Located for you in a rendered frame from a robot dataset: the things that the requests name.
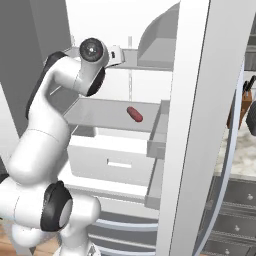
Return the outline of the grey fridge door bin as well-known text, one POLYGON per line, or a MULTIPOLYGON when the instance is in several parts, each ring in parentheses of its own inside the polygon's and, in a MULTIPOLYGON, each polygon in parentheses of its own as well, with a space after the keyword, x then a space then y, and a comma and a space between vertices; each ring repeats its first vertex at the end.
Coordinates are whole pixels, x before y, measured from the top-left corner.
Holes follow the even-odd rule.
POLYGON ((153 165, 147 193, 145 196, 144 206, 147 208, 159 210, 162 180, 163 180, 164 161, 156 159, 153 165))
POLYGON ((147 156, 151 158, 164 159, 167 141, 169 100, 162 100, 156 118, 147 141, 147 156))

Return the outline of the white freezer drawer front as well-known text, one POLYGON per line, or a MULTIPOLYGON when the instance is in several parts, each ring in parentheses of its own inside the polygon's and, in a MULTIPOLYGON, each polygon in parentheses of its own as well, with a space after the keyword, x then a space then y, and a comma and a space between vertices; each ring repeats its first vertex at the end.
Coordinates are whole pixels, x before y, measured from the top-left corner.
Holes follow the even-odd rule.
POLYGON ((102 212, 88 233, 104 256, 154 256, 157 228, 156 219, 102 212))

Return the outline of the white fridge door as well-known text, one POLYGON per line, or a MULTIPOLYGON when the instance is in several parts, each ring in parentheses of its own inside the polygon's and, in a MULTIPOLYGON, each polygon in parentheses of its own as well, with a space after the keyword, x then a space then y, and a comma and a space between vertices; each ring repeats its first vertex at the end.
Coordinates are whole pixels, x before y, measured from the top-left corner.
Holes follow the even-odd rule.
POLYGON ((234 96, 256 0, 181 0, 156 256, 194 246, 234 96))

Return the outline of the white fridge body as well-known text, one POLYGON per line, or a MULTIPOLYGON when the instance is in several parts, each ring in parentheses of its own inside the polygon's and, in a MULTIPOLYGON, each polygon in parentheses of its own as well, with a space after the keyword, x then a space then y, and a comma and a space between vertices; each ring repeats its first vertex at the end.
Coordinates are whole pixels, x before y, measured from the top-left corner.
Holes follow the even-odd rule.
MULTIPOLYGON (((7 172, 9 158, 28 126, 27 103, 49 55, 80 47, 88 38, 96 38, 107 47, 138 49, 148 25, 177 3, 178 0, 0 0, 0 161, 5 167, 1 174, 7 172)), ((96 94, 85 97, 51 84, 47 99, 64 118, 80 98, 160 105, 162 100, 170 101, 172 71, 106 68, 96 94)), ((147 142, 152 131, 68 124, 71 138, 107 135, 147 142)), ((55 172, 69 192, 97 198, 100 215, 109 212, 156 219, 156 210, 144 206, 149 182, 139 186, 76 176, 71 171, 67 149, 55 172)), ((36 246, 18 245, 12 238, 12 222, 5 222, 16 251, 31 256, 36 246)))

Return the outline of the dark round object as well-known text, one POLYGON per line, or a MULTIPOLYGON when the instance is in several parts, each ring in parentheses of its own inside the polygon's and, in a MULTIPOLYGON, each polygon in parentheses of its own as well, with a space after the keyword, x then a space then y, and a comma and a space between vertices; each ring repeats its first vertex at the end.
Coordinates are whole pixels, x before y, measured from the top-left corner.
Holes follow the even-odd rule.
POLYGON ((254 101, 250 106, 250 109, 246 118, 246 124, 250 133, 253 136, 256 136, 256 101, 254 101))

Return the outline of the brown knife block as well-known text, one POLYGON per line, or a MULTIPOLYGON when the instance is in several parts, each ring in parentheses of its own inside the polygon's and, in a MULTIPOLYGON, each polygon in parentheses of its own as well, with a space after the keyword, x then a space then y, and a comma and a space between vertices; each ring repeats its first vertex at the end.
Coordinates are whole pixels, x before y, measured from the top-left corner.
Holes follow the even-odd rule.
POLYGON ((241 111, 240 111, 240 119, 241 120, 245 116, 247 110, 249 109, 249 107, 252 103, 251 88, 255 81, 256 81, 256 75, 253 75, 249 81, 244 82, 243 91, 242 91, 241 111))

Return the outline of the red salami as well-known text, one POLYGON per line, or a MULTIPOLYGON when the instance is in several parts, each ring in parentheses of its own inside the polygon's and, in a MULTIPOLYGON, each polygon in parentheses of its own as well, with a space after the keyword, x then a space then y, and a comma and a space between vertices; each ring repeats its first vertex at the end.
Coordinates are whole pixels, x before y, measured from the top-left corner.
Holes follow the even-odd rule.
POLYGON ((142 122, 143 116, 132 106, 127 108, 127 113, 135 122, 142 122))

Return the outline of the white fridge crisper drawer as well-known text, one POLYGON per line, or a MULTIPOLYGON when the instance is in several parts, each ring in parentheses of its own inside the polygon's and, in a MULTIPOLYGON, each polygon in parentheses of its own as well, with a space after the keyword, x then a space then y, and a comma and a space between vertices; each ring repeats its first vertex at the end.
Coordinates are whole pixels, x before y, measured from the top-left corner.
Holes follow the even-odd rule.
POLYGON ((147 186, 154 164, 137 138, 73 136, 67 151, 72 173, 84 178, 147 186))

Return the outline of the grey glass fridge shelf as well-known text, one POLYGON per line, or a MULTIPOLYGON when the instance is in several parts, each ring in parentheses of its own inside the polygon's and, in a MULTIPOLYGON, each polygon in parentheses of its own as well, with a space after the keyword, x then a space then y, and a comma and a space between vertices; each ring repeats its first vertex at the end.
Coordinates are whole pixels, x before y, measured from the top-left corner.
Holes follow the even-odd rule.
POLYGON ((73 125, 150 132, 159 107, 155 103, 80 98, 65 118, 73 125), (130 106, 143 116, 141 122, 134 121, 127 113, 130 106))
POLYGON ((105 68, 172 71, 174 64, 174 54, 157 55, 151 48, 141 54, 138 49, 121 49, 119 46, 106 48, 96 41, 71 47, 65 54, 75 60, 101 64, 105 68))

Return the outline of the dark grey drawer cabinet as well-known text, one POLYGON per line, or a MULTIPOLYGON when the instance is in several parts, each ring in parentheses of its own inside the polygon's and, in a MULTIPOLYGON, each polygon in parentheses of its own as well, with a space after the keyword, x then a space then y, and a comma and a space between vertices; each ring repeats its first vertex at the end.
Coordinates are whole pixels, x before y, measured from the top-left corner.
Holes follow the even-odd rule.
POLYGON ((256 256, 256 181, 229 180, 202 254, 256 256))

